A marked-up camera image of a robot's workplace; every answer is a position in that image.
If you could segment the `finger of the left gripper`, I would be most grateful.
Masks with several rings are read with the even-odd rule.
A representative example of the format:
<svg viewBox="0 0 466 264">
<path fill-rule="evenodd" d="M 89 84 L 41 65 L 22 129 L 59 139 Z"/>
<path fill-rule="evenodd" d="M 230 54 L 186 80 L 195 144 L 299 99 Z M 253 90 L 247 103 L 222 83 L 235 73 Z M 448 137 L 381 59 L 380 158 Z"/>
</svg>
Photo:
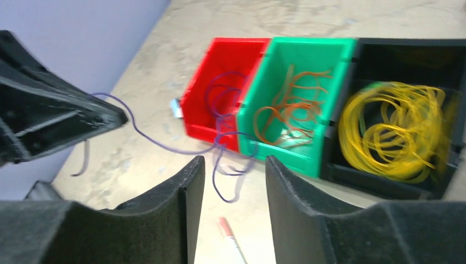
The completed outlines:
<svg viewBox="0 0 466 264">
<path fill-rule="evenodd" d="M 1 165 L 52 155 L 127 121 L 121 108 L 48 71 L 1 31 Z"/>
</svg>

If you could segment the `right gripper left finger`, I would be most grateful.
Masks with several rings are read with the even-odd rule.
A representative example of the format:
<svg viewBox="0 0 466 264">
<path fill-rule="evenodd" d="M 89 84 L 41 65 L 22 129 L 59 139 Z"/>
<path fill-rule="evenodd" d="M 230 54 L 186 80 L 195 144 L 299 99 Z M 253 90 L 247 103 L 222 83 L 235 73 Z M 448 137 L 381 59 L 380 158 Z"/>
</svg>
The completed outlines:
<svg viewBox="0 0 466 264">
<path fill-rule="evenodd" d="M 205 181 L 196 156 L 116 208 L 1 202 L 1 263 L 193 263 Z"/>
</svg>

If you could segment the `black plastic bin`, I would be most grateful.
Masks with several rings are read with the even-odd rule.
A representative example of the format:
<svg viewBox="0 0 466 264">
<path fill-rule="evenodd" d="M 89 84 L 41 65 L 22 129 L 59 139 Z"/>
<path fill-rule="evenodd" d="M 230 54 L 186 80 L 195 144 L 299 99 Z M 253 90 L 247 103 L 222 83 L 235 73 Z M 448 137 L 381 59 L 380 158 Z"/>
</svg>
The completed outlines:
<svg viewBox="0 0 466 264">
<path fill-rule="evenodd" d="M 326 128 L 320 177 L 385 199 L 441 199 L 461 161 L 465 147 L 465 40 L 361 38 Z M 445 135 L 433 157 L 435 169 L 418 184 L 401 183 L 362 172 L 344 159 L 338 122 L 349 98 L 376 81 L 398 81 L 441 88 Z"/>
</svg>

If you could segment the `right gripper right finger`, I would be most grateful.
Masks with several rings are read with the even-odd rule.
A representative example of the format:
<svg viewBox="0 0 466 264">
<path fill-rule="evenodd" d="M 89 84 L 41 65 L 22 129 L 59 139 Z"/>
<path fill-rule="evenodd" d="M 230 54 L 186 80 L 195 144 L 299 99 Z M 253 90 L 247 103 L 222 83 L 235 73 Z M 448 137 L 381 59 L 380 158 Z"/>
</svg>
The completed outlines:
<svg viewBox="0 0 466 264">
<path fill-rule="evenodd" d="M 465 263 L 465 203 L 383 201 L 361 208 L 265 163 L 277 263 Z"/>
</svg>

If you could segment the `red plastic bin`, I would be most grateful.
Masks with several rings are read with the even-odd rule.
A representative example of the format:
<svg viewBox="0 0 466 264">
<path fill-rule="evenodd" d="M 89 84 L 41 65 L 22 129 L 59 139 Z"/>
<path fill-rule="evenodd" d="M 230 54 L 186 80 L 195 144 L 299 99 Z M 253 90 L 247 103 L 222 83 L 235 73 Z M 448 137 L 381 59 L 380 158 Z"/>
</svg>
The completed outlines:
<svg viewBox="0 0 466 264">
<path fill-rule="evenodd" d="M 236 115 L 269 45 L 269 38 L 216 37 L 181 97 L 186 134 L 238 152 Z"/>
</svg>

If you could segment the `green plastic bin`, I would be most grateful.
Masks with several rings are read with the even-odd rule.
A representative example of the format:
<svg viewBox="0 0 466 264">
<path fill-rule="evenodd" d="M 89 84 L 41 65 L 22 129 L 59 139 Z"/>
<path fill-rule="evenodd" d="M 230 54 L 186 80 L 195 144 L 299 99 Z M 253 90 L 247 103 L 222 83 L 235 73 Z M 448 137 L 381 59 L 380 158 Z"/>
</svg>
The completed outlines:
<svg viewBox="0 0 466 264">
<path fill-rule="evenodd" d="M 353 38 L 273 38 L 236 116 L 240 152 L 259 160 L 275 156 L 317 178 L 356 44 Z"/>
</svg>

